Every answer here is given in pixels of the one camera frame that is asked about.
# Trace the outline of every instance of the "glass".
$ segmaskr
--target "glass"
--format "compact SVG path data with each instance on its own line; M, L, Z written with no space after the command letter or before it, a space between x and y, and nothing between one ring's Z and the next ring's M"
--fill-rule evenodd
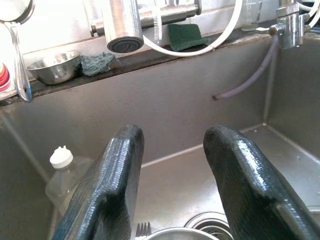
M254 31L258 27L263 0L244 0L242 4L242 31Z

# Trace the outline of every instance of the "fork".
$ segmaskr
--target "fork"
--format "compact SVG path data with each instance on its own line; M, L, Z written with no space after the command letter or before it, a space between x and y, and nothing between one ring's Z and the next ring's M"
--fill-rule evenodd
M150 222L148 221L148 223L146 222L138 223L134 240L143 240L149 235L151 235Z

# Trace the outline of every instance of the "green scrub sponge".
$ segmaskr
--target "green scrub sponge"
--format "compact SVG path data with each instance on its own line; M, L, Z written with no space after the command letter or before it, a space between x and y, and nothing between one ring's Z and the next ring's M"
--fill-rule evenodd
M200 29L196 24L169 24L168 32L170 46L175 52L209 43L208 38L201 37Z
M102 53L98 56L81 56L83 75L94 76L107 72L114 61L116 61L116 57L111 53Z

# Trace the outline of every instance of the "sink wall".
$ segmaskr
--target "sink wall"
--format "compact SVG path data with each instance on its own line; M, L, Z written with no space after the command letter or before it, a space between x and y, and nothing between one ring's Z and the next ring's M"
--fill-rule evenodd
M202 56L183 58L2 108L42 168L60 145L96 159L122 126L145 134L144 163L201 144L212 124L236 129L262 121L268 71L243 93L212 95L248 79L270 39L248 41Z
M0 239L44 240L52 205L45 181L6 128L0 114Z
M280 53L269 124L320 157L320 44L309 34L299 48Z

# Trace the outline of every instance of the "green scouring pad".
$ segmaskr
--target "green scouring pad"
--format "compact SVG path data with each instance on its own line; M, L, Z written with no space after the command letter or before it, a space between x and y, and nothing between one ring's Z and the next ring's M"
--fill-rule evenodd
M208 44L208 38L202 38L197 24L169 24L170 46L179 52L194 46Z

